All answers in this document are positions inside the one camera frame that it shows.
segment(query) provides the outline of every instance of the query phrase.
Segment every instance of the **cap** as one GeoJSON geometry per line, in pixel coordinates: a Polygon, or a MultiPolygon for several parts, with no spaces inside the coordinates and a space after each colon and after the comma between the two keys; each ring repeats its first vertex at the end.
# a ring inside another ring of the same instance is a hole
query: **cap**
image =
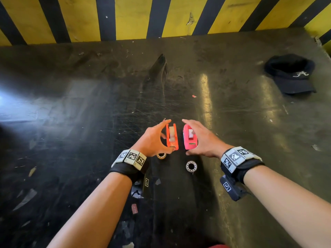
{"type": "Polygon", "coordinates": [[[279,90],[286,94],[316,92],[308,80],[315,63],[295,54],[273,56],[264,65],[264,70],[272,75],[279,90]]]}

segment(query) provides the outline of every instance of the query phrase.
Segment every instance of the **person's left hand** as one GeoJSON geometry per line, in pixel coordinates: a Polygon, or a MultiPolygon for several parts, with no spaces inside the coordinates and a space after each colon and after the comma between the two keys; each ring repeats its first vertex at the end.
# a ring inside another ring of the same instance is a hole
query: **person's left hand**
{"type": "Polygon", "coordinates": [[[167,138],[161,131],[170,122],[171,119],[168,119],[160,122],[154,127],[148,127],[145,133],[131,147],[131,149],[143,153],[146,157],[152,157],[159,153],[172,153],[174,148],[165,146],[160,138],[160,136],[163,139],[167,138]]]}

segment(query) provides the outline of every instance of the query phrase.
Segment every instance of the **black stripe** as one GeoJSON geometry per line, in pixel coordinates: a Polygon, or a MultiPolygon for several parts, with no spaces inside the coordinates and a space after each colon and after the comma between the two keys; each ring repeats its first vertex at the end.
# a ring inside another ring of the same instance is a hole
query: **black stripe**
{"type": "Polygon", "coordinates": [[[70,43],[70,37],[64,22],[58,0],[39,0],[49,27],[57,43],[70,43]]]}
{"type": "Polygon", "coordinates": [[[320,39],[322,45],[324,45],[328,41],[330,41],[331,40],[331,29],[328,32],[326,32],[323,36],[321,36],[319,39],[320,39]]]}
{"type": "Polygon", "coordinates": [[[16,25],[0,2],[0,29],[12,45],[27,45],[16,25]]]}
{"type": "Polygon", "coordinates": [[[207,0],[192,35],[208,34],[225,0],[207,0]]]}
{"type": "Polygon", "coordinates": [[[315,0],[289,27],[304,27],[330,3],[331,0],[315,0]]]}
{"type": "Polygon", "coordinates": [[[261,0],[240,31],[255,30],[279,0],[261,0]]]}
{"type": "Polygon", "coordinates": [[[146,38],[162,37],[171,0],[153,0],[146,38]]]}
{"type": "Polygon", "coordinates": [[[115,0],[96,0],[101,41],[116,40],[115,0]]]}

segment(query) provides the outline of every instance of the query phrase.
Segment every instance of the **yellow stripe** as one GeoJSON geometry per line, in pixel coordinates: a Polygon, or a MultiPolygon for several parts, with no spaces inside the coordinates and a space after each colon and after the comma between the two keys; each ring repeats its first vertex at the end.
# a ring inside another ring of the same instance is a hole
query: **yellow stripe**
{"type": "Polygon", "coordinates": [[[11,46],[12,44],[8,41],[5,34],[0,30],[0,46],[11,46]]]}
{"type": "Polygon", "coordinates": [[[27,44],[55,43],[38,0],[0,0],[27,44]]]}
{"type": "Polygon", "coordinates": [[[261,0],[225,0],[209,34],[237,32],[261,0]]]}
{"type": "Polygon", "coordinates": [[[331,4],[326,6],[317,16],[314,17],[304,28],[312,36],[322,36],[331,28],[331,4]]]}
{"type": "Polygon", "coordinates": [[[328,52],[329,54],[331,54],[331,40],[328,41],[326,44],[323,45],[323,48],[326,50],[326,52],[328,52]]]}
{"type": "Polygon", "coordinates": [[[279,0],[256,30],[287,28],[315,0],[279,0]]]}
{"type": "Polygon", "coordinates": [[[95,0],[59,0],[59,4],[72,42],[100,41],[95,0]]]}
{"type": "Polygon", "coordinates": [[[115,0],[116,39],[146,38],[152,0],[115,0]]]}
{"type": "Polygon", "coordinates": [[[162,37],[192,35],[206,2],[207,0],[171,0],[162,37]],[[193,18],[187,24],[190,14],[193,18]]]}

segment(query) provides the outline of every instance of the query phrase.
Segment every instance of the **wall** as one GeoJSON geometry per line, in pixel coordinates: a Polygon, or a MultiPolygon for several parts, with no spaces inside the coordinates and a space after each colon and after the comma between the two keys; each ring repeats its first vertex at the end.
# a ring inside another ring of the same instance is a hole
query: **wall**
{"type": "Polygon", "coordinates": [[[331,53],[331,0],[0,0],[0,45],[305,27],[331,53]]]}

